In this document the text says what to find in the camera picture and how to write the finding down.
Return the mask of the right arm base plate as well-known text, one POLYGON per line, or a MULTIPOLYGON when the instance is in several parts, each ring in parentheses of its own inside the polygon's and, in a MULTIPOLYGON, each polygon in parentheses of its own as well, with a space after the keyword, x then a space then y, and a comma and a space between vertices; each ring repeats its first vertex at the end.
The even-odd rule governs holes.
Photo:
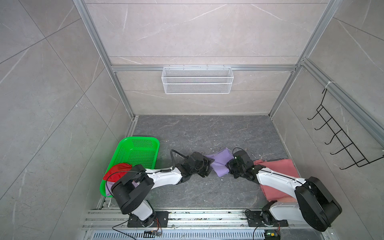
POLYGON ((288 227, 287 220, 276 220, 268 211, 245 210, 249 227, 288 227))

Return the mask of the purple SHINE t-shirt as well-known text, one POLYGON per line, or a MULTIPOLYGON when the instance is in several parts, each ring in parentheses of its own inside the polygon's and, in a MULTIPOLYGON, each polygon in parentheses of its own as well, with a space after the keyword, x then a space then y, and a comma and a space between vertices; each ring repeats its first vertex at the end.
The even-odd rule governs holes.
POLYGON ((234 156, 228 148, 225 148, 213 155, 206 155, 206 157, 214 160, 211 163, 211 167, 213 168, 218 177, 223 177, 224 175, 229 173, 230 170, 228 169, 226 164, 231 161, 234 156))

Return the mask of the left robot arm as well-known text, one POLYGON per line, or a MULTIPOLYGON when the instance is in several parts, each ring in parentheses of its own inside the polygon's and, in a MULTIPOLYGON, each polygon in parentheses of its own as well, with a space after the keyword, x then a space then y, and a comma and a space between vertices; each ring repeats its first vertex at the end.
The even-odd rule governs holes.
POLYGON ((156 212, 146 200, 152 189, 185 183, 193 175, 205 178, 213 170, 211 164, 214 159, 199 152, 185 156, 170 150, 170 154, 172 167, 150 170, 136 165, 130 171, 124 171, 124 175, 112 186, 106 186, 106 192, 116 200, 122 214, 134 215, 144 227, 156 218, 156 212))

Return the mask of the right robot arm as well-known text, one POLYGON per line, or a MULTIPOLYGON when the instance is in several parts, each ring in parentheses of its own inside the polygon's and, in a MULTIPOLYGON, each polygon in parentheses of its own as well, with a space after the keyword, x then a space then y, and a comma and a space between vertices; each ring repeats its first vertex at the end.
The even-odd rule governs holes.
POLYGON ((292 160, 252 161, 240 150, 226 163, 234 178, 260 185, 269 200, 260 213, 262 222, 306 222, 324 232, 342 213, 342 207, 326 186, 315 177, 300 178, 292 160))

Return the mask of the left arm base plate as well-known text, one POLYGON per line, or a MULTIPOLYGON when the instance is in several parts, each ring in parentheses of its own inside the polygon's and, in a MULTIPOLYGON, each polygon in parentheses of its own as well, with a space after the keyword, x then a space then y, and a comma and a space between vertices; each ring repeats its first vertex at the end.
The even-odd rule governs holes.
POLYGON ((142 221, 131 214, 127 223, 128 228, 165 228, 168 226, 169 212, 160 211, 153 213, 148 219, 142 221))

